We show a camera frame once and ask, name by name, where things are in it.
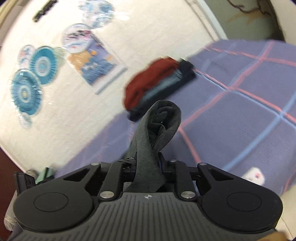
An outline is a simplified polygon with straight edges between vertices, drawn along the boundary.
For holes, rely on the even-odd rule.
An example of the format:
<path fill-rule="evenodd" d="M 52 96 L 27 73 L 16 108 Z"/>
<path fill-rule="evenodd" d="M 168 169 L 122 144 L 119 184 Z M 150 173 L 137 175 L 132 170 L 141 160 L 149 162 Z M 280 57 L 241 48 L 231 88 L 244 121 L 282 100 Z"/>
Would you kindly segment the red folded garment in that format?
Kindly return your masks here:
<path fill-rule="evenodd" d="M 178 61 L 165 57 L 153 61 L 145 70 L 137 73 L 125 88 L 125 109 L 130 111 L 135 108 L 148 90 L 173 74 L 178 68 Z"/>

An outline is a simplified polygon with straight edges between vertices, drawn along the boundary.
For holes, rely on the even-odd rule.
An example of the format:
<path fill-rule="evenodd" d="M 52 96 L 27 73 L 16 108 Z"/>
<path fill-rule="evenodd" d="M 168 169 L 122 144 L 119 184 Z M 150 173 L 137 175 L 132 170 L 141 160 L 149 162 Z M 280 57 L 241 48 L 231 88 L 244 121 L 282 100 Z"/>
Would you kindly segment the dark blue folded clothes stack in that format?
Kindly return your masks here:
<path fill-rule="evenodd" d="M 128 111 L 130 121 L 138 121 L 156 101 L 166 99 L 195 78 L 193 64 L 186 60 L 178 63 L 179 68 L 173 74 L 148 90 L 137 106 Z"/>

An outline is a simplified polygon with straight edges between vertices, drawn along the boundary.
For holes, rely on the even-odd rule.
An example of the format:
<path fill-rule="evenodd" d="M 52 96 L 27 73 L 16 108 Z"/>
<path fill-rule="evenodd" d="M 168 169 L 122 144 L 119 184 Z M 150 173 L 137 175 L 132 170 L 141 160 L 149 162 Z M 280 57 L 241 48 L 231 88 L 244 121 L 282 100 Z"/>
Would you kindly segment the dark grey pants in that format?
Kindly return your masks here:
<path fill-rule="evenodd" d="M 137 161 L 135 178 L 125 191 L 154 193 L 166 182 L 159 168 L 158 153 L 170 142 L 181 123 L 181 110 L 168 100 L 160 100 L 140 120 L 123 158 Z"/>

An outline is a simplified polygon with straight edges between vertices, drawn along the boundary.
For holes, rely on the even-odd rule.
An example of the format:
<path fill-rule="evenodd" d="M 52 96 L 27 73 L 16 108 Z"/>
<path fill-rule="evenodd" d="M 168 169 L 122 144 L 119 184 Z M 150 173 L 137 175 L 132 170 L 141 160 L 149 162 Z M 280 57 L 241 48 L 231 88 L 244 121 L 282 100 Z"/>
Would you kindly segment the purple plaid bed sheet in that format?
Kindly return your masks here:
<path fill-rule="evenodd" d="M 196 78 L 170 96 L 182 122 L 162 150 L 276 192 L 295 185 L 295 46 L 220 40 L 192 56 Z"/>

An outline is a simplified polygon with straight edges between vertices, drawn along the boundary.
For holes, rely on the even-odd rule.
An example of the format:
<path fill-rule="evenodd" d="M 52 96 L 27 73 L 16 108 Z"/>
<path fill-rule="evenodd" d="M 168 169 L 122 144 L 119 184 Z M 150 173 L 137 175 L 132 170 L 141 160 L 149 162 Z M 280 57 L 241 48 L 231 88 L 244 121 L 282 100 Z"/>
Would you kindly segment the bedding poster on wall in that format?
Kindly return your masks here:
<path fill-rule="evenodd" d="M 127 70 L 94 35 L 91 35 L 90 44 L 84 51 L 69 54 L 67 61 L 96 94 L 100 94 Z"/>

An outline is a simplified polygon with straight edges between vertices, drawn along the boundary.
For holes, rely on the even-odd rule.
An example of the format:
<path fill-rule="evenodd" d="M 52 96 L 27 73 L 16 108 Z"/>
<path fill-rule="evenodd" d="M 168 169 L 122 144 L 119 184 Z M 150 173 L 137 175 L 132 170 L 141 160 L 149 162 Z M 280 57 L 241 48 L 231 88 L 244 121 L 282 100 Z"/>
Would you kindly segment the large blue paper fan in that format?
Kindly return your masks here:
<path fill-rule="evenodd" d="M 14 74 L 11 97 L 21 113 L 36 114 L 41 106 L 42 94 L 39 79 L 29 69 L 20 69 Z"/>

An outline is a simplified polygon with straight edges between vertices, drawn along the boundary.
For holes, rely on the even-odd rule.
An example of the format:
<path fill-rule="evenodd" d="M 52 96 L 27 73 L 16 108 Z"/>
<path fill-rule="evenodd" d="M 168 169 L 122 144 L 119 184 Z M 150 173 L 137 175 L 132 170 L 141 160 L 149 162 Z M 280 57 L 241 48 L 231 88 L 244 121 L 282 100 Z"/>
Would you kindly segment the small blue paper fan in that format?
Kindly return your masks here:
<path fill-rule="evenodd" d="M 49 46 L 36 49 L 30 58 L 29 70 L 37 76 L 41 85 L 52 82 L 58 71 L 58 61 L 54 49 Z"/>

